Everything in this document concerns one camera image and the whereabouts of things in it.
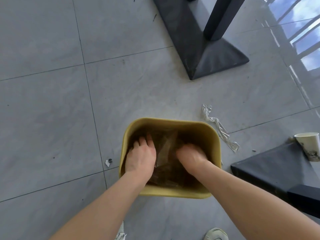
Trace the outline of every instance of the finger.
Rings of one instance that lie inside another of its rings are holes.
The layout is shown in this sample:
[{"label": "finger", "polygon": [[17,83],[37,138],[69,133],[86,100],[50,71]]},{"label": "finger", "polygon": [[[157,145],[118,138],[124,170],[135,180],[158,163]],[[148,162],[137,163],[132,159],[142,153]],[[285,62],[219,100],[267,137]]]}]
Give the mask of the finger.
[{"label": "finger", "polygon": [[150,133],[146,134],[146,140],[147,140],[147,143],[148,143],[149,147],[151,147],[151,148],[155,147],[155,145],[153,144],[153,140],[152,140],[152,137],[151,137]]},{"label": "finger", "polygon": [[138,141],[135,141],[135,142],[133,143],[133,147],[134,147],[134,148],[138,148],[138,147],[139,147],[139,142],[138,142]]},{"label": "finger", "polygon": [[142,136],[139,138],[139,143],[140,143],[141,146],[147,144],[146,139],[144,137],[142,137]]}]

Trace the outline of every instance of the human hand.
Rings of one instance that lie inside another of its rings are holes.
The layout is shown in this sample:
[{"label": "human hand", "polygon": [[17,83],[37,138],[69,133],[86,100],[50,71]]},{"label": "human hand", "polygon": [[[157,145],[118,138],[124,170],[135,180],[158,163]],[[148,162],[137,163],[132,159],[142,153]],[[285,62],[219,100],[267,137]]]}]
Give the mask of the human hand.
[{"label": "human hand", "polygon": [[140,137],[127,154],[125,171],[135,173],[146,184],[151,178],[156,162],[156,149],[150,134]]},{"label": "human hand", "polygon": [[176,152],[178,160],[186,171],[194,176],[202,162],[208,161],[200,147],[193,144],[185,144]]}]

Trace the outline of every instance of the person's left hand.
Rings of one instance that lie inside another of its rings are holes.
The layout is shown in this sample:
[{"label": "person's left hand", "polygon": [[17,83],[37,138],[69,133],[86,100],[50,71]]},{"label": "person's left hand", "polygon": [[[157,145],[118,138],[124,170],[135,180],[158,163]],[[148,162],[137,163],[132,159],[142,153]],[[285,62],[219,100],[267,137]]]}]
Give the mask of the person's left hand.
[{"label": "person's left hand", "polygon": [[140,137],[139,141],[134,142],[125,162],[126,173],[136,173],[145,184],[151,178],[156,162],[156,149],[151,135],[147,134],[146,139]]}]

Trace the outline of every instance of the cup rim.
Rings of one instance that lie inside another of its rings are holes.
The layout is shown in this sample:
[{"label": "cup rim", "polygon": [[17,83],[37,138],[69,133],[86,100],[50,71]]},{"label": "cup rim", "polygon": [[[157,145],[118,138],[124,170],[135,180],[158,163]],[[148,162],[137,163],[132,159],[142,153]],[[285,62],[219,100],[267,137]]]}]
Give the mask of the cup rim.
[{"label": "cup rim", "polygon": [[307,132],[307,133],[299,133],[294,135],[296,138],[303,138],[303,137],[313,137],[313,136],[318,136],[318,132]]}]

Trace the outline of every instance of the person's right arm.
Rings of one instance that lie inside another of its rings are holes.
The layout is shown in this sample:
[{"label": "person's right arm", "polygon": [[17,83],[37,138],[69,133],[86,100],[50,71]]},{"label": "person's right arm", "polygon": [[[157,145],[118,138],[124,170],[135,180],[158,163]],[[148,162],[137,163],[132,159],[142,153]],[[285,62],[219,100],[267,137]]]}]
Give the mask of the person's right arm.
[{"label": "person's right arm", "polygon": [[317,223],[276,196],[216,167],[194,145],[178,149],[177,157],[247,240],[320,239]]}]

